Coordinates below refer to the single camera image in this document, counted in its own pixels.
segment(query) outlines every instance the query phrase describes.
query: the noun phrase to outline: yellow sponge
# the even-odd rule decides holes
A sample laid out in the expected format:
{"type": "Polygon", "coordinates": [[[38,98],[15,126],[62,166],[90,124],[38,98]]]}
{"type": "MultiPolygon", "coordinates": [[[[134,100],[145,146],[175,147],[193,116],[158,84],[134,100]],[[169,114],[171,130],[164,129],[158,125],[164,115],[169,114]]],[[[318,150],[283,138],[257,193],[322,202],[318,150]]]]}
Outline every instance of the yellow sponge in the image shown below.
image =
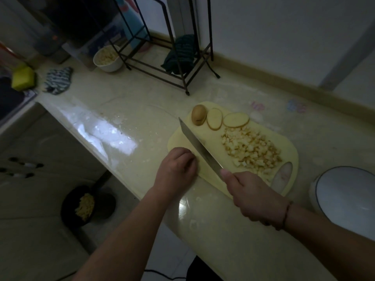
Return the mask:
{"type": "Polygon", "coordinates": [[[21,67],[13,70],[12,88],[22,91],[35,86],[35,72],[30,67],[21,67]]]}

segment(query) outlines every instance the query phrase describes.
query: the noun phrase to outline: white pot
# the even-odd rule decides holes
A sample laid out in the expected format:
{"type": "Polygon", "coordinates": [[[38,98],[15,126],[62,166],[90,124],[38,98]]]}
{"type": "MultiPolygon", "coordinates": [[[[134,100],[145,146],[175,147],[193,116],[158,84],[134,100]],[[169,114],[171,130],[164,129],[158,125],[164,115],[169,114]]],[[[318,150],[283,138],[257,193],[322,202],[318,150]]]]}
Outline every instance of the white pot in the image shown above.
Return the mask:
{"type": "Polygon", "coordinates": [[[119,70],[122,67],[122,65],[124,64],[124,62],[121,60],[121,58],[119,56],[115,59],[115,61],[111,62],[110,64],[99,65],[97,63],[98,55],[106,47],[112,47],[112,46],[111,45],[105,46],[105,47],[101,48],[98,52],[96,52],[96,54],[94,55],[94,58],[93,58],[94,64],[105,72],[115,72],[115,71],[119,70]]]}
{"type": "Polygon", "coordinates": [[[375,175],[356,167],[334,167],[311,183],[309,196],[316,212],[375,241],[375,175]]]}

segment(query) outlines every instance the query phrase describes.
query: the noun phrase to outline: metal rack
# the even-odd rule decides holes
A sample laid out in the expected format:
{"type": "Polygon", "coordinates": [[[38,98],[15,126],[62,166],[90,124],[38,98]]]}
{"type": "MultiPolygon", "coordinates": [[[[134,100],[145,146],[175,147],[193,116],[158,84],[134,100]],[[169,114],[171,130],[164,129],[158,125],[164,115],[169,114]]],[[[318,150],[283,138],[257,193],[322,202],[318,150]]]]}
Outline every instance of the metal rack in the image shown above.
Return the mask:
{"type": "Polygon", "coordinates": [[[173,34],[172,34],[172,29],[171,29],[171,24],[169,22],[169,18],[168,18],[168,13],[167,13],[167,9],[166,9],[166,5],[164,4],[163,1],[161,0],[153,0],[155,2],[157,2],[158,4],[161,5],[162,7],[162,10],[163,10],[163,14],[164,14],[164,18],[165,18],[165,22],[166,22],[166,26],[167,26],[167,29],[168,29],[168,33],[169,33],[169,37],[170,37],[170,40],[165,40],[165,39],[162,39],[162,38],[159,38],[159,37],[155,37],[155,36],[152,36],[148,30],[148,27],[144,21],[144,18],[143,18],[143,15],[142,15],[142,12],[138,6],[138,3],[137,3],[137,0],[134,0],[134,3],[139,11],[139,14],[141,16],[141,19],[142,19],[142,22],[143,22],[143,26],[138,30],[138,32],[136,32],[135,34],[132,32],[132,30],[130,29],[129,27],[129,24],[127,23],[124,15],[122,14],[121,10],[120,10],[120,7],[119,5],[117,4],[116,0],[113,0],[115,6],[117,7],[123,21],[125,22],[125,25],[126,27],[129,29],[131,35],[132,35],[132,38],[131,39],[128,39],[128,41],[122,45],[120,47],[120,49],[116,49],[116,47],[114,46],[114,43],[110,40],[110,38],[107,36],[106,32],[104,31],[104,28],[97,22],[97,20],[95,19],[95,17],[92,15],[92,13],[90,12],[90,10],[88,9],[87,5],[85,4],[85,2],[83,0],[81,0],[82,3],[85,5],[88,13],[90,14],[90,16],[93,18],[94,22],[96,23],[96,25],[98,26],[98,28],[103,32],[103,34],[107,37],[108,41],[110,42],[111,46],[113,47],[113,49],[117,52],[117,54],[119,55],[119,57],[121,58],[121,60],[124,62],[125,66],[129,69],[129,70],[132,70],[133,69],[136,69],[138,71],[141,71],[147,75],[150,75],[154,78],[157,78],[161,81],[164,81],[166,83],[169,83],[169,84],[172,84],[176,87],[179,87],[179,88],[182,88],[185,90],[185,93],[187,95],[190,95],[187,87],[188,85],[191,83],[191,81],[194,79],[194,77],[198,74],[199,70],[204,66],[205,63],[207,63],[208,67],[210,68],[210,70],[215,74],[215,76],[217,78],[220,78],[220,76],[215,73],[215,71],[213,71],[213,69],[210,67],[209,63],[208,63],[208,59],[211,58],[211,61],[213,61],[213,47],[212,47],[212,21],[211,21],[211,0],[207,0],[207,9],[208,9],[208,18],[209,18],[209,37],[210,37],[210,42],[209,44],[203,49],[201,50],[199,48],[199,42],[198,42],[198,32],[197,32],[197,28],[196,28],[196,22],[195,22],[195,14],[194,14],[194,7],[193,7],[193,1],[192,0],[189,0],[189,6],[190,6],[190,15],[191,15],[191,19],[192,19],[192,24],[193,24],[193,30],[194,30],[194,39],[195,39],[195,45],[196,45],[196,50],[197,50],[197,54],[195,55],[195,61],[194,61],[194,67],[193,69],[188,72],[188,73],[185,73],[183,74],[182,73],[182,69],[181,69],[181,64],[180,64],[180,61],[179,61],[179,58],[176,57],[177,59],[177,66],[178,66],[178,69],[180,71],[180,75],[174,75],[172,73],[168,73],[158,67],[155,67],[155,66],[152,66],[150,64],[147,64],[143,61],[140,61],[138,59],[135,59],[133,58],[134,55],[139,51],[139,49],[146,43],[146,42],[150,42],[154,45],[158,45],[158,46],[161,46],[161,47],[165,47],[165,48],[168,48],[168,49],[171,49],[172,51],[174,51],[177,55],[177,51],[176,51],[176,46],[175,46],[175,42],[174,42],[174,37],[173,37],[173,34]],[[146,29],[147,31],[147,36],[146,38],[141,38],[141,37],[138,37],[138,34],[143,31],[143,29],[146,29]],[[140,40],[139,44],[137,45],[137,47],[135,47],[130,53],[129,55],[125,55],[122,53],[122,51],[124,50],[125,47],[127,47],[130,42],[133,40],[133,39],[138,39],[140,40]],[[154,75],[152,74],[151,72],[148,72],[146,70],[143,70],[139,67],[136,67],[134,65],[132,65],[131,63],[128,62],[128,60],[131,60],[131,61],[134,61],[136,63],[140,63],[148,68],[151,68],[151,69],[154,69],[160,73],[163,73],[163,74],[166,74],[168,75],[169,77],[173,77],[175,79],[179,79],[182,81],[182,84],[176,84],[174,82],[171,82],[170,80],[166,80],[166,79],[163,79],[162,77],[159,77],[157,75],[154,75]],[[192,75],[190,75],[190,73],[196,68],[196,66],[198,65],[199,61],[200,60],[203,60],[200,65],[198,66],[198,68],[194,71],[194,73],[192,75]]]}

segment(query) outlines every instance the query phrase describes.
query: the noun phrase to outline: striped cloth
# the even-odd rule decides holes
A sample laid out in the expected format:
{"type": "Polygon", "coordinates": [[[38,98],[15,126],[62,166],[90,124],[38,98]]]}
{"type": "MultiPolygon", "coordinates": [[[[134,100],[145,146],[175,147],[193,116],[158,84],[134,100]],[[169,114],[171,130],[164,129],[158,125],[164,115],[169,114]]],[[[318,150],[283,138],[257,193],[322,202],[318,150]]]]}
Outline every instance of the striped cloth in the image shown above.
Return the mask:
{"type": "MultiPolygon", "coordinates": [[[[180,62],[182,73],[188,73],[194,68],[194,55],[196,54],[196,44],[194,34],[186,34],[176,39],[175,46],[178,59],[180,62]]],[[[179,75],[179,67],[177,65],[176,53],[171,50],[166,56],[163,65],[161,65],[168,73],[179,75]]]]}
{"type": "Polygon", "coordinates": [[[53,95],[58,95],[69,89],[72,72],[73,68],[71,67],[66,67],[61,70],[49,70],[47,73],[47,79],[44,82],[44,84],[46,84],[45,91],[53,95]]]}

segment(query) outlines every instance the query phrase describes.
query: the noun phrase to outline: kitchen knife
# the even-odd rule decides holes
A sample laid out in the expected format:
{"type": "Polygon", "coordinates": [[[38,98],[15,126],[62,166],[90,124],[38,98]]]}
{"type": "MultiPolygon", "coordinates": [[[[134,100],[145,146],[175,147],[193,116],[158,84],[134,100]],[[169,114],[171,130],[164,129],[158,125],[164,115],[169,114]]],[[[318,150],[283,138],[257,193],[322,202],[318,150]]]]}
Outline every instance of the kitchen knife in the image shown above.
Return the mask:
{"type": "Polygon", "coordinates": [[[194,148],[199,152],[199,154],[204,158],[204,160],[209,164],[209,166],[213,169],[213,171],[218,175],[220,179],[221,174],[220,170],[223,168],[217,160],[211,155],[209,150],[206,149],[205,146],[199,141],[199,139],[194,135],[193,132],[187,127],[187,125],[179,118],[182,133],[186,136],[186,138],[190,141],[190,143],[194,146],[194,148]]]}

